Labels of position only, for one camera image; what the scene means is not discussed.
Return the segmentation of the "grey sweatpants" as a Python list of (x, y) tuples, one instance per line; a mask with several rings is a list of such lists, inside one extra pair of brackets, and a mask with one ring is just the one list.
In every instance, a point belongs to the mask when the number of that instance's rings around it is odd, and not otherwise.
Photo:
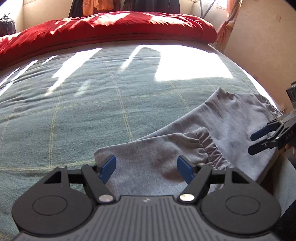
[(203, 104), (176, 121), (133, 142), (98, 149), (95, 161), (116, 157), (116, 170), (107, 182), (116, 196), (178, 195), (186, 183), (177, 171), (177, 158), (215, 170), (236, 167), (261, 182), (277, 158), (269, 149), (248, 154), (250, 136), (280, 112), (259, 94), (232, 94), (217, 89)]

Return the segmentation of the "black clothes on rack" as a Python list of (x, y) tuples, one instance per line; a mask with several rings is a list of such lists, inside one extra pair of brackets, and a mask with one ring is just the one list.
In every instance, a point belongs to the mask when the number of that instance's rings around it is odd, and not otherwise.
[[(82, 2), (83, 1), (72, 1), (69, 17), (82, 17)], [(168, 13), (168, 14), (179, 14), (180, 13), (180, 1), (162, 1), (162, 0), (143, 0), (143, 1), (113, 1), (114, 9), (108, 11), (95, 11), (97, 13), (108, 13), (112, 11), (146, 11), (146, 12), (157, 12), (157, 13)]]

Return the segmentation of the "green plaid bed sheet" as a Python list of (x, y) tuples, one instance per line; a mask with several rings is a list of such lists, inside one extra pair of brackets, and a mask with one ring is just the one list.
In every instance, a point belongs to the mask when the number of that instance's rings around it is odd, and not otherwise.
[(201, 43), (126, 41), (51, 52), (1, 72), (1, 240), (11, 208), (56, 167), (94, 164), (98, 149), (133, 142), (181, 118), (217, 89), (266, 91)]

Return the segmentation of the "orange curtain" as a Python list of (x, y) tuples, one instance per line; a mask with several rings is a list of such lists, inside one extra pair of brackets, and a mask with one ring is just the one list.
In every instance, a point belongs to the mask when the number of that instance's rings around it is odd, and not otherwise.
[(226, 43), (227, 33), (233, 30), (238, 12), (241, 8), (242, 0), (227, 1), (227, 20), (225, 20), (217, 31), (215, 43), (222, 46)]

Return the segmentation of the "red duvet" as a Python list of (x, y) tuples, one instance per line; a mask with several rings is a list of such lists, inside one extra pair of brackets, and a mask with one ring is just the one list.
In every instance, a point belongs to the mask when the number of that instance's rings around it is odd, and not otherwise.
[(50, 20), (1, 37), (1, 69), (29, 58), (77, 46), (130, 40), (181, 40), (213, 43), (214, 26), (198, 16), (115, 11)]

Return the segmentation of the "black backpack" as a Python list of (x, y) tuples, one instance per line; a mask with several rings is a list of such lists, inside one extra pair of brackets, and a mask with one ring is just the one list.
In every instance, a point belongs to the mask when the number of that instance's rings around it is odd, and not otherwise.
[(0, 19), (0, 37), (12, 35), (16, 32), (15, 21), (8, 15), (3, 15)]

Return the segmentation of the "orange shirt on rack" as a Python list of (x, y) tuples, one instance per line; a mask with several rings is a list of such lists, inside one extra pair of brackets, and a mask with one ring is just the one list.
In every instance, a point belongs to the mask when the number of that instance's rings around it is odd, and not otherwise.
[(93, 15), (95, 11), (108, 11), (114, 9), (113, 0), (83, 0), (83, 16)]

